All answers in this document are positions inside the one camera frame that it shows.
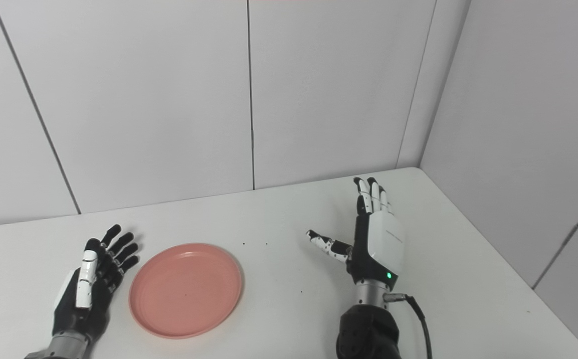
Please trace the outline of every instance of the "robotic hand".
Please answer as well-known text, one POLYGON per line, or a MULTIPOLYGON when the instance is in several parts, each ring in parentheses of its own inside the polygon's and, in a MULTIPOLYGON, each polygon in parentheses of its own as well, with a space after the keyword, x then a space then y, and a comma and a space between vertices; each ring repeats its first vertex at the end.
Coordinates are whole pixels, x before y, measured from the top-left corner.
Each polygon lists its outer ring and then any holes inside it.
POLYGON ((102 241, 92 238, 85 246, 81 268, 68 275, 63 295, 54 310, 52 340, 46 350, 29 353, 25 359, 82 359, 91 343, 104 333, 111 298, 125 272, 138 263, 133 255, 138 244, 127 232, 111 247, 120 233, 120 225, 111 227, 102 241))
MULTIPOLYGON (((396 219, 386 191, 375 178, 368 184, 355 178, 358 192, 358 216, 353 246, 309 230, 309 240, 329 256, 346 264, 346 271, 356 285, 355 305, 340 319, 336 353, 339 359, 401 359, 398 349, 399 329, 387 302, 408 301, 426 324, 414 298, 391 294, 402 272, 405 233, 396 219)), ((426 337, 430 356, 430 341, 426 337)))

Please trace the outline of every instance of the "black cable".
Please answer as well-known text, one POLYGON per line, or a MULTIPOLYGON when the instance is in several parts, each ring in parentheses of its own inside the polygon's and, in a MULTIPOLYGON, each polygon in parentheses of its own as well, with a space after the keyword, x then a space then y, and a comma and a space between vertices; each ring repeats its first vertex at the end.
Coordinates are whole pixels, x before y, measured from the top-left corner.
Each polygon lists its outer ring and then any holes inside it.
POLYGON ((404 299, 413 309, 415 314, 417 314, 417 318, 419 318, 419 322, 421 323, 421 329, 424 331, 424 341, 426 341, 426 357, 428 359, 433 359, 433 352, 430 349, 430 334, 428 333, 428 325, 426 325, 426 316, 424 316, 423 311, 421 311, 421 308, 414 297, 405 295, 404 299))

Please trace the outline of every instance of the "robotic wrist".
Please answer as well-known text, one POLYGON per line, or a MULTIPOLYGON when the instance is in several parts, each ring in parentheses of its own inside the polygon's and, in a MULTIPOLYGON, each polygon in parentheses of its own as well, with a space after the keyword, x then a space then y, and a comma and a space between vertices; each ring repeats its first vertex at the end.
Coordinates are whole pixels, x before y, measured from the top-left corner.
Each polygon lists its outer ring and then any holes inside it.
POLYGON ((67 330, 56 333, 46 350, 29 353, 25 359, 83 359, 90 340, 87 336, 67 330))

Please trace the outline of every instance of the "pink plate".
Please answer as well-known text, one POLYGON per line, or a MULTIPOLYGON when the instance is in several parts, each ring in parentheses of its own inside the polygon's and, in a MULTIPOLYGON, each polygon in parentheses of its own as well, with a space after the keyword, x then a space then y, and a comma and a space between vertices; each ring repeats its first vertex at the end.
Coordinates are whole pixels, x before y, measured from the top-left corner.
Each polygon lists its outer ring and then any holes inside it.
POLYGON ((189 338, 222 323, 236 306, 241 288, 238 264, 222 248, 183 244, 158 253, 138 271, 129 308, 148 332, 189 338))

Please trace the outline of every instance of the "table surface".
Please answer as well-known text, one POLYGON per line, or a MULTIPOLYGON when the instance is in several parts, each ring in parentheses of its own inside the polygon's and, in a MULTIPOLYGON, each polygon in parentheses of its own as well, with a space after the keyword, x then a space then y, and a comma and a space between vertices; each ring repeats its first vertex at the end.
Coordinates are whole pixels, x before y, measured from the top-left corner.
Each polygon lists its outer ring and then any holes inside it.
MULTIPOLYGON (((418 169, 373 174, 407 229, 404 273, 394 291, 415 295, 433 352, 445 359, 578 359, 578 340, 450 200, 418 169)), ((354 285, 344 265, 305 232, 351 243, 357 193, 351 178, 294 184, 0 225, 0 359, 22 358, 50 339, 52 305, 84 244, 114 223, 137 235, 141 264, 181 243, 231 252, 243 272, 238 305, 201 336, 168 340, 129 312, 131 270, 111 304, 92 359, 335 358, 340 315, 354 285)), ((404 359, 425 358, 405 303, 391 304, 404 359)))

